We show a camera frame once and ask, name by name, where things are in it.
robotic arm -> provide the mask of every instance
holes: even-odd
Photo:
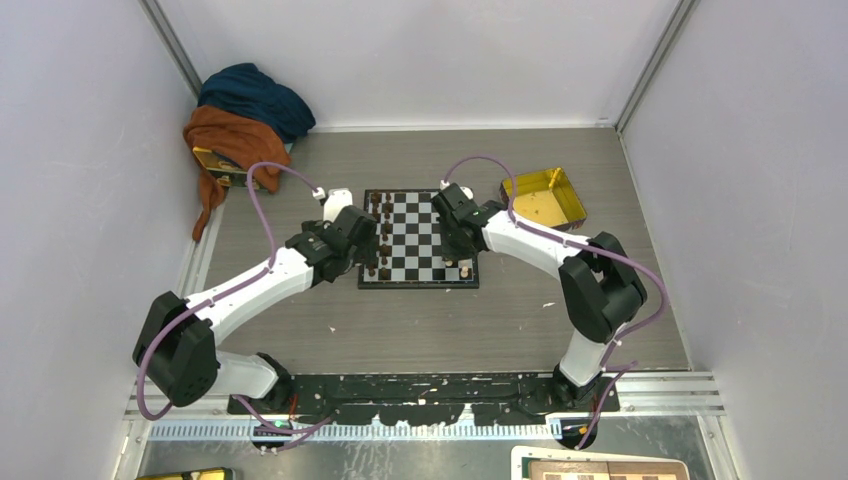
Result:
[[[331,190],[323,206],[323,220],[303,222],[302,232],[269,261],[185,300],[173,292],[154,300],[133,351],[139,366],[168,323],[211,300],[200,316],[189,316],[168,333],[152,354],[147,376],[175,406],[189,405],[207,393],[241,394],[272,410],[288,401],[291,377],[271,357],[216,349],[271,305],[321,282],[332,283],[355,264],[376,256],[377,222],[353,206],[349,190]]]
[[[625,255],[618,240],[608,233],[588,238],[533,224],[535,230],[562,239],[562,243],[554,242],[519,228],[500,203],[489,201],[478,206],[470,190],[455,183],[443,184],[433,198],[433,207],[439,213],[446,260],[462,262],[481,251],[498,252],[560,281],[575,332],[554,370],[561,386],[558,393],[565,400],[578,400],[591,391],[602,372],[610,342],[633,319],[647,300],[647,293],[632,267],[567,246],[566,241]],[[602,278],[597,280],[595,274]]]

chessboard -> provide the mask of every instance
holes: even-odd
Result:
[[[442,259],[439,215],[430,203],[436,193],[436,189],[365,191],[365,211],[379,222],[379,247],[377,264],[359,268],[359,288],[480,287],[477,258],[451,266]]]

gray wood table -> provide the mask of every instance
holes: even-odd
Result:
[[[350,188],[359,201],[369,188],[437,188],[447,168],[471,154],[500,157],[516,173],[563,167],[589,214],[577,233],[610,232],[630,257],[658,270],[612,129],[312,134],[295,145],[292,167],[325,189]],[[497,198],[504,176],[481,160],[466,163],[453,179],[472,187],[482,202]],[[299,231],[300,222],[321,217],[298,179],[281,182],[277,195],[260,195],[279,244]],[[207,287],[268,254],[247,191],[233,189]],[[363,291],[351,271],[266,310],[221,348],[265,352],[296,373],[552,370],[573,331],[559,283],[510,257],[487,253],[479,262],[479,290]],[[647,288],[650,301],[637,319],[658,303],[655,288]],[[628,338],[613,363],[633,359],[640,368],[688,368],[671,312]]]

gold tray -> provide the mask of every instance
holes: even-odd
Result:
[[[515,212],[527,220],[560,231],[580,228],[586,221],[586,209],[562,168],[517,175]],[[512,180],[501,183],[501,199],[509,202]]]

white wall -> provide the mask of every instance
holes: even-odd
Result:
[[[700,2],[625,134],[754,479],[845,478],[848,4]]]
[[[162,2],[202,79],[256,62],[319,127],[611,125],[676,0]]]
[[[135,1],[0,3],[0,465],[108,478],[198,213],[193,99]]]

